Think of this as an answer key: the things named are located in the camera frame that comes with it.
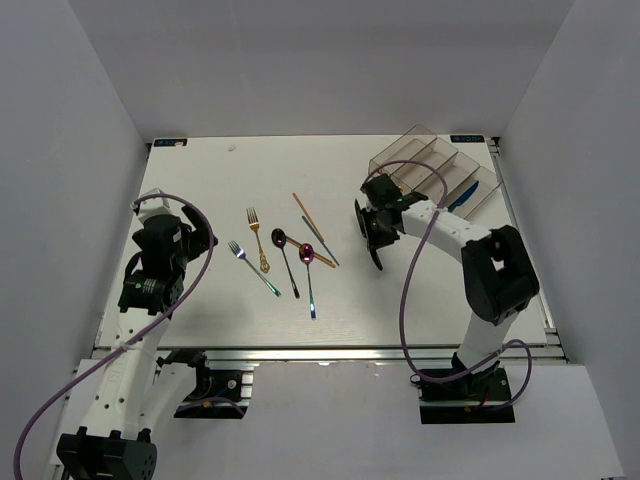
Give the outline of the black knife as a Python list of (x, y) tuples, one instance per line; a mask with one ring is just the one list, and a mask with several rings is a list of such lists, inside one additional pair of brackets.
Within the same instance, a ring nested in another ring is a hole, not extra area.
[[(355, 208), (356, 219), (357, 219), (357, 222), (358, 222), (358, 210), (361, 209), (361, 208), (364, 208), (364, 207), (361, 207), (359, 202), (357, 200), (355, 200), (354, 201), (354, 208)], [(379, 230), (379, 232), (380, 232), (379, 248), (377, 250), (368, 250), (367, 249), (367, 251), (369, 252), (369, 255), (371, 256), (371, 259), (372, 259), (374, 265), (376, 266), (376, 268), (378, 270), (382, 271), (383, 270), (383, 265), (382, 265), (382, 262), (381, 262), (381, 260), (379, 258), (378, 250), (384, 246), (384, 242), (383, 242), (383, 240), (384, 240), (384, 232), (382, 232), (380, 230)]]

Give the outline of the iridescent pink spoon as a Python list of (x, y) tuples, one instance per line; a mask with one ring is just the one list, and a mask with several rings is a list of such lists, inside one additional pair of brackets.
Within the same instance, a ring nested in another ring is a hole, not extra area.
[(313, 286), (311, 280), (311, 271), (310, 266), (314, 260), (315, 252), (313, 247), (309, 243), (303, 243), (299, 247), (299, 258), (301, 262), (306, 266), (306, 274), (307, 274), (307, 284), (308, 284), (308, 295), (309, 295), (309, 309), (310, 309), (310, 318), (315, 321), (317, 319), (316, 316), (316, 305), (313, 294)]

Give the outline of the blue knife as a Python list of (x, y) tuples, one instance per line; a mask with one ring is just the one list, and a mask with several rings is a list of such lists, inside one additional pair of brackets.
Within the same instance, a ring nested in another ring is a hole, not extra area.
[(461, 193), (449, 206), (448, 211), (453, 212), (456, 208), (466, 203), (469, 198), (476, 192), (479, 182), (475, 181), (463, 193)]

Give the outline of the black spoon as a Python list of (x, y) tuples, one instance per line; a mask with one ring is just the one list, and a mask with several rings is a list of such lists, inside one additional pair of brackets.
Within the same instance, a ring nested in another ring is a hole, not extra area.
[(286, 237), (285, 232), (280, 228), (274, 228), (272, 230), (272, 232), (271, 232), (271, 241), (272, 241), (273, 245), (275, 247), (277, 247), (282, 253), (283, 260), (284, 260), (284, 263), (285, 263), (285, 267), (286, 267), (286, 270), (287, 270), (287, 274), (288, 274), (288, 277), (289, 277), (289, 280), (290, 280), (290, 283), (291, 283), (293, 295), (294, 295), (294, 297), (296, 299), (299, 299), (300, 298), (299, 289), (297, 287), (295, 278), (294, 278), (293, 273), (291, 271), (291, 267), (290, 267), (290, 264), (289, 264), (289, 261), (288, 261), (288, 258), (286, 256), (286, 252), (285, 252), (285, 247), (286, 247), (286, 244), (287, 244), (287, 237)]

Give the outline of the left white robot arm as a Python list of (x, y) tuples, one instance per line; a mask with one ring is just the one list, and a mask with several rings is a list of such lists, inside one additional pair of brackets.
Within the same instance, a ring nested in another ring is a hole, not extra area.
[(218, 243), (210, 222), (185, 202), (173, 214), (169, 196), (147, 195), (133, 210), (142, 227), (138, 252), (125, 269), (111, 352), (75, 378), (100, 384), (76, 432), (61, 434), (56, 456), (72, 479), (150, 479), (159, 435), (182, 399), (199, 399), (211, 374), (195, 364), (157, 355), (171, 317), (196, 286), (185, 282), (189, 262), (210, 259)]

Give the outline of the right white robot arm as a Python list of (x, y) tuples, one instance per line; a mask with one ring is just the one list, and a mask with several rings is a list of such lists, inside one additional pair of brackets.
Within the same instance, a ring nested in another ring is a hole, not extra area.
[[(399, 333), (401, 348), (410, 368), (423, 381), (452, 384), (461, 397), (472, 399), (488, 385), (486, 372), (493, 370), (506, 349), (524, 344), (505, 340), (511, 325), (538, 295), (540, 284), (519, 231), (511, 225), (488, 229), (451, 213), (427, 196), (403, 194), (387, 174), (370, 176), (361, 186), (365, 207), (355, 206), (366, 248), (378, 269), (378, 251), (401, 235), (420, 243), (410, 262), (401, 294)], [(423, 247), (430, 244), (459, 262), (465, 298), (471, 309), (469, 325), (452, 358), (452, 373), (432, 377), (416, 369), (404, 330), (410, 281)]]

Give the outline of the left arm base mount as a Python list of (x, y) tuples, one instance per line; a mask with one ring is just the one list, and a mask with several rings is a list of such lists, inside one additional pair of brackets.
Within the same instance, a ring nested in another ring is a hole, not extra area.
[(185, 364), (193, 372), (195, 387), (174, 413), (186, 419), (242, 419), (247, 407), (241, 406), (243, 372), (209, 366), (205, 351), (174, 349), (156, 360), (158, 368), (173, 363)]

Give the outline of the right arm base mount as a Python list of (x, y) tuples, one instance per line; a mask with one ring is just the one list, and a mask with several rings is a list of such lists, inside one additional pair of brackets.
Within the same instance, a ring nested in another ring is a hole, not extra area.
[(410, 377), (418, 389), (420, 420), (423, 425), (512, 424), (515, 414), (512, 393), (504, 368), (482, 375), (470, 375), (437, 384)]

